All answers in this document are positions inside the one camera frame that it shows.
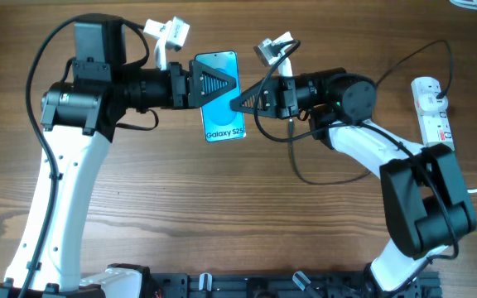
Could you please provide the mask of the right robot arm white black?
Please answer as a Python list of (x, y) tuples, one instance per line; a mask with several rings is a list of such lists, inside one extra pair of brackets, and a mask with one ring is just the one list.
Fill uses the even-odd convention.
[[(366, 268), (369, 295), (393, 296), (436, 259), (455, 259), (477, 217), (455, 153), (404, 140), (372, 120), (377, 85), (343, 68), (264, 79), (230, 102), (255, 118), (308, 112), (310, 136), (352, 157), (381, 183), (390, 235)], [(452, 248), (447, 256), (444, 251)]]

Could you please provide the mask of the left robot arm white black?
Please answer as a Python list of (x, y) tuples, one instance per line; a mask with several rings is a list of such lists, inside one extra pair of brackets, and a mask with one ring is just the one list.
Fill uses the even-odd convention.
[(187, 70), (166, 58), (189, 25), (179, 17), (142, 25), (90, 13), (72, 17), (75, 56), (31, 120), (42, 160), (26, 227), (0, 282), (0, 297), (161, 297), (148, 267), (114, 263), (82, 277), (80, 249), (99, 169), (130, 108), (193, 109), (238, 81), (199, 61)]

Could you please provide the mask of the cyan screen smartphone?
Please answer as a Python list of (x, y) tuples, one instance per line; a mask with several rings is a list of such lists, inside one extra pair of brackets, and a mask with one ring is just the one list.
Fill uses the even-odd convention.
[(227, 74), (236, 80), (236, 87), (204, 105), (201, 110), (204, 136), (207, 142), (223, 142), (246, 136), (243, 113), (235, 112), (230, 101), (240, 95), (238, 57), (235, 51), (198, 54), (195, 60)]

